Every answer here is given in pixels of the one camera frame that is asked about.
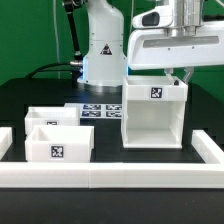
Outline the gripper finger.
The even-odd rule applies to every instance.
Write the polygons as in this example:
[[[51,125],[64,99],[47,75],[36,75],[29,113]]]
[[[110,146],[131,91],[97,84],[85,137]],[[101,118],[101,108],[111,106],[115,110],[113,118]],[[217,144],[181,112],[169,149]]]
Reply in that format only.
[[[182,81],[185,84],[187,84],[190,81],[190,79],[192,78],[193,74],[194,74],[194,68],[193,67],[186,67],[184,69],[184,71],[185,71],[185,75],[184,75]]]
[[[173,68],[166,68],[164,69],[165,75],[169,80],[170,85],[173,86],[178,86],[179,85],[179,81],[175,80],[174,77],[172,76],[173,74]]]

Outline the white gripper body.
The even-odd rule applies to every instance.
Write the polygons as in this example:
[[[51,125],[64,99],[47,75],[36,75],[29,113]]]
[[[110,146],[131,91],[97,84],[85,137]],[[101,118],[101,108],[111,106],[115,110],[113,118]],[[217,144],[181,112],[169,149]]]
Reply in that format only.
[[[224,64],[224,20],[183,24],[173,10],[149,10],[132,20],[127,60],[132,70]]]

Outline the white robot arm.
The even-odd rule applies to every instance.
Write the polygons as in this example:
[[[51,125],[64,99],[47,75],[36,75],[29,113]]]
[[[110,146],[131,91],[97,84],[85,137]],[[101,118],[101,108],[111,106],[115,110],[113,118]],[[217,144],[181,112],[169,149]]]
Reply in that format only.
[[[123,48],[124,18],[106,0],[88,0],[89,51],[82,60],[82,87],[118,90],[128,69],[162,69],[173,81],[183,68],[189,80],[196,67],[224,65],[224,19],[202,16],[205,0],[154,0],[134,16],[134,31]]]

